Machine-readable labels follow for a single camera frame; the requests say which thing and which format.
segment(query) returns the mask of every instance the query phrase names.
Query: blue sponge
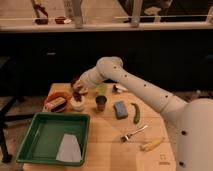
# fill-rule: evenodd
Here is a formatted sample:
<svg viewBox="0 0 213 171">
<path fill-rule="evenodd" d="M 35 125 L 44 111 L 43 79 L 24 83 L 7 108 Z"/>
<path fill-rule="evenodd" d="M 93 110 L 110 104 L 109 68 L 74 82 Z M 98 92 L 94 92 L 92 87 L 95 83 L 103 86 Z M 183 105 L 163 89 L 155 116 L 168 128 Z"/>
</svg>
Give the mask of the blue sponge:
<svg viewBox="0 0 213 171">
<path fill-rule="evenodd" d="M 123 101 L 115 102 L 114 108 L 115 108 L 115 111 L 116 111 L 116 118 L 117 119 L 124 119 L 124 118 L 128 117 L 126 106 L 125 106 Z"/>
</svg>

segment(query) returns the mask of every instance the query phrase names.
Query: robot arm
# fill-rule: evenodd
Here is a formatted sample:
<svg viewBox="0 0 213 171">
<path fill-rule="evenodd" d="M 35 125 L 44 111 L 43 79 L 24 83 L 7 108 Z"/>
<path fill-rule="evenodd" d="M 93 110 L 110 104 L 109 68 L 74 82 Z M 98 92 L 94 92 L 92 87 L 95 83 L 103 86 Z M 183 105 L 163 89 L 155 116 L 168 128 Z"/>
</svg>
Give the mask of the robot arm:
<svg viewBox="0 0 213 171">
<path fill-rule="evenodd" d="M 103 57 L 83 73 L 81 82 L 95 88 L 106 79 L 124 85 L 162 117 L 178 128 L 177 171 L 213 170 L 213 101 L 197 99 L 190 103 L 150 84 L 122 68 L 118 57 Z"/>
<path fill-rule="evenodd" d="M 122 60 L 118 57 L 103 57 L 98 60 L 94 68 L 83 73 L 80 80 L 88 88 L 95 88 L 106 79 L 119 82 L 160 113 L 164 119 L 176 124 L 179 111 L 186 105 L 186 102 L 174 94 L 128 73 L 122 66 Z"/>
</svg>

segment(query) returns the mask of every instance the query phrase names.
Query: cucumber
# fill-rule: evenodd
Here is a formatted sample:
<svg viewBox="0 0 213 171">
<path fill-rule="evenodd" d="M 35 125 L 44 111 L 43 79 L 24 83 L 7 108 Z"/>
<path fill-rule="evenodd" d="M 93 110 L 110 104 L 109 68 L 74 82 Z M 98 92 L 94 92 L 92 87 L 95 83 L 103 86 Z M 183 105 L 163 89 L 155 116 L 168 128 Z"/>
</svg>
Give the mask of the cucumber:
<svg viewBox="0 0 213 171">
<path fill-rule="evenodd" d="M 134 116 L 134 124 L 137 124 L 140 122 L 140 115 L 141 115 L 141 112 L 140 112 L 140 108 L 138 106 L 138 104 L 136 103 L 131 103 L 131 105 L 133 105 L 135 107 L 135 116 Z"/>
</svg>

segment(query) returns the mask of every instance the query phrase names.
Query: cup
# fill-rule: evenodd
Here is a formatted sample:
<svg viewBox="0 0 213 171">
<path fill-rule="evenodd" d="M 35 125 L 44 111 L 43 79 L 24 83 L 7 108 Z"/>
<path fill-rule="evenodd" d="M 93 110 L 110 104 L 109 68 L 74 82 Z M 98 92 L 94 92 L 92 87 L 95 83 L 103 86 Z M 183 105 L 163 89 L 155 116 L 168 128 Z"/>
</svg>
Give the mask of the cup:
<svg viewBox="0 0 213 171">
<path fill-rule="evenodd" d="M 102 112 L 105 110 L 107 98 L 103 95 L 99 95 L 95 99 L 98 111 Z"/>
<path fill-rule="evenodd" d="M 76 101 L 76 99 L 72 97 L 70 103 L 75 111 L 82 112 L 84 110 L 85 98 L 81 96 L 81 101 Z"/>
</svg>

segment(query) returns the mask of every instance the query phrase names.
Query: green tray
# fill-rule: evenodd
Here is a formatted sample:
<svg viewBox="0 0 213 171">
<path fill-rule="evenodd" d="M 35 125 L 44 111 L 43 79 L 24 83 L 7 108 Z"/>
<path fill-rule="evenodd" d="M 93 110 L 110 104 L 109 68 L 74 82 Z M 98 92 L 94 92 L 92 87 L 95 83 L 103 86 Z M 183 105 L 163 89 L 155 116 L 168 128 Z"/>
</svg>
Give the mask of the green tray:
<svg viewBox="0 0 213 171">
<path fill-rule="evenodd" d="M 81 166 L 85 161 L 90 117 L 87 114 L 36 113 L 17 154 L 18 163 Z M 82 160 L 57 161 L 64 134 L 77 137 Z"/>
</svg>

